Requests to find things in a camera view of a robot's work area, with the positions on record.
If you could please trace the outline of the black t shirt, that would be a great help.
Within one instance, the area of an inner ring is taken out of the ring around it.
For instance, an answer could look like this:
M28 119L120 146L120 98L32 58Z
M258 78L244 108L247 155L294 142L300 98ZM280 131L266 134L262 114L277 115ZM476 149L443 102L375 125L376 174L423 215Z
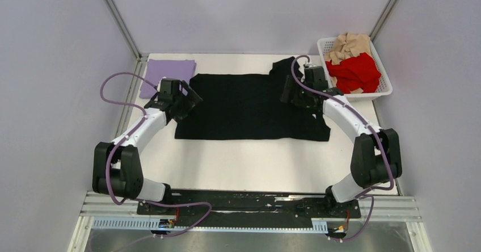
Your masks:
M268 74L197 74L189 81L202 98L177 124L178 140L298 140L326 142L330 128L322 115L283 103L285 82L299 64L288 57Z

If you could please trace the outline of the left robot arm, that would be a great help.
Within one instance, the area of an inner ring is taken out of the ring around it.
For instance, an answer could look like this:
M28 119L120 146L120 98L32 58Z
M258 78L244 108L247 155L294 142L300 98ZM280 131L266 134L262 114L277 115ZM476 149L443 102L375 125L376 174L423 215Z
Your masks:
M170 186L144 177L140 155L153 137L170 121L185 119L202 98L183 80L163 78L144 106L133 104L141 116L124 133L94 149L92 189L111 196L114 203L124 199L152 201L160 214L174 206Z

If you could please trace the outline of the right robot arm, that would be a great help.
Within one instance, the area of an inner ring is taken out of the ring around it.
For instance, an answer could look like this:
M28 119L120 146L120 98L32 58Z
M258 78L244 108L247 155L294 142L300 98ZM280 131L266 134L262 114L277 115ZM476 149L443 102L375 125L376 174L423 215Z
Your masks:
M402 174L397 132L367 120L337 88L320 89L325 84L321 66L306 65L304 82L297 70L291 66L281 101L327 116L353 143L349 174L326 191L330 195L324 200L326 213L339 216L346 202L373 190L393 189L394 180Z

